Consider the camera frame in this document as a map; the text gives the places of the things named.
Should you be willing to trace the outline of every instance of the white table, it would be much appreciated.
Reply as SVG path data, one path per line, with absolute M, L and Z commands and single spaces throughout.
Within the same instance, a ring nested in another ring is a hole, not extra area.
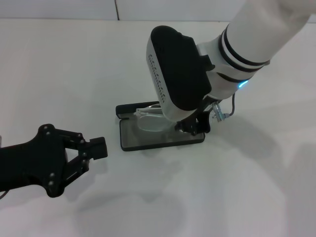
M 126 153 L 115 107 L 157 99 L 145 50 L 162 24 L 196 43 L 227 25 L 0 20 L 2 145 L 51 123 L 104 136 L 109 151 L 61 197 L 10 191 L 2 237 L 316 236 L 316 25 L 237 93 L 236 114 L 204 143 Z

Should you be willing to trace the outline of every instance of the blue led light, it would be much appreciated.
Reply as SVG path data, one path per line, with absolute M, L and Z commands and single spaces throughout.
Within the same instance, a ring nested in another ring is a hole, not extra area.
M 243 85 L 245 85 L 248 81 L 244 81 L 242 84 L 240 84 L 238 87 L 242 88 Z

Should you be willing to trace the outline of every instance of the cable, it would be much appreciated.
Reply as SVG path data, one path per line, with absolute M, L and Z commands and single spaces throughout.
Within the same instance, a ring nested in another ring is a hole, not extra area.
M 229 116 L 232 116 L 234 113 L 235 113 L 235 93 L 233 94 L 233 97 L 232 97 L 232 112 L 229 114 Z
M 8 192 L 9 192 L 9 190 L 8 190 L 8 191 L 5 191 L 5 192 L 0 196 L 0 200 L 1 200 L 2 198 L 4 198 L 4 196 L 7 195 Z

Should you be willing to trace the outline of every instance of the white wall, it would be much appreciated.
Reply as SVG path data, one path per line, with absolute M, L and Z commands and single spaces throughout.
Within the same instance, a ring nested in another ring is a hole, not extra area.
M 0 0 L 0 18 L 117 20 L 114 0 Z
M 230 21 L 244 0 L 117 0 L 121 20 Z

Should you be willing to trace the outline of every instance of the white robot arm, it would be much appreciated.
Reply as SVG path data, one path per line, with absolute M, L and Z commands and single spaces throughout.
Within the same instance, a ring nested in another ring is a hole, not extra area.
M 205 98 L 231 97 L 313 13 L 316 0 L 248 0 L 219 37 L 195 48 L 192 38 L 170 27 L 155 28 L 147 62 L 164 116 L 182 121 Z

